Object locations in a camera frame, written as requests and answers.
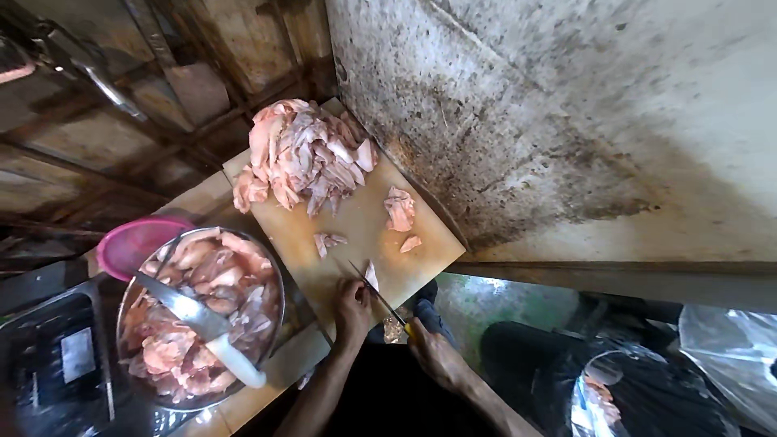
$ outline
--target plastic bag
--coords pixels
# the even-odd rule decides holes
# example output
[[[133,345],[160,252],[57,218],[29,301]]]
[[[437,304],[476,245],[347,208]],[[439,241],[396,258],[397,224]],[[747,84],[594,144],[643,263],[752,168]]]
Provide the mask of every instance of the plastic bag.
[[[686,305],[680,344],[739,411],[777,434],[777,316]]]
[[[740,434],[701,376],[638,344],[601,338],[572,348],[538,371],[532,394],[553,437]]]

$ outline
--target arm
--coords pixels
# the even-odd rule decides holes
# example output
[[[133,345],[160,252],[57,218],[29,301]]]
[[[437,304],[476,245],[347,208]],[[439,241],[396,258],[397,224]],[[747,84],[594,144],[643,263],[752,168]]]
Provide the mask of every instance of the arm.
[[[500,435],[540,437],[528,422],[505,404],[462,356],[440,334],[429,334],[420,320],[412,318],[413,338],[410,351],[421,368],[438,384],[467,400]]]
[[[352,281],[335,301],[337,339],[275,437],[312,437],[323,431],[335,411],[351,365],[370,329],[370,293],[361,281]]]

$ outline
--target hand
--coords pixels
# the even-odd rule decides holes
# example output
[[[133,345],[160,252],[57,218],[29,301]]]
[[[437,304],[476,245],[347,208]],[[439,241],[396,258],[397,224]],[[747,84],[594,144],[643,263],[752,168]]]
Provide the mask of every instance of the hand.
[[[461,393],[477,375],[445,337],[429,334],[417,317],[408,323],[413,328],[413,337],[408,339],[407,345],[424,372],[444,389]]]
[[[360,348],[370,330],[370,291],[362,281],[345,281],[335,299],[336,343]]]

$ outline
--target white knife handle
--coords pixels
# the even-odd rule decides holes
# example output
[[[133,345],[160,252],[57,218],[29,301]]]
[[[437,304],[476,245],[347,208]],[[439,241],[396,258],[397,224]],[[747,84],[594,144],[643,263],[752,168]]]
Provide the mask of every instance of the white knife handle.
[[[227,334],[221,335],[213,341],[209,341],[205,344],[208,351],[213,352],[216,358],[224,363],[224,366],[232,372],[237,379],[249,387],[258,389],[264,386],[267,382],[267,375],[264,372],[256,370],[256,367],[251,361],[242,354],[241,351],[235,349],[235,346],[229,344]]]

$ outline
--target yellow knife handle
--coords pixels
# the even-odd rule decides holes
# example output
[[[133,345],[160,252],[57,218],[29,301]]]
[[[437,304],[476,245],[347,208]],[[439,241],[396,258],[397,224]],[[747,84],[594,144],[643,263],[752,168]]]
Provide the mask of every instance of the yellow knife handle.
[[[408,337],[415,338],[415,335],[413,335],[413,327],[410,326],[410,323],[405,323],[405,326],[402,327],[402,329],[405,330]]]

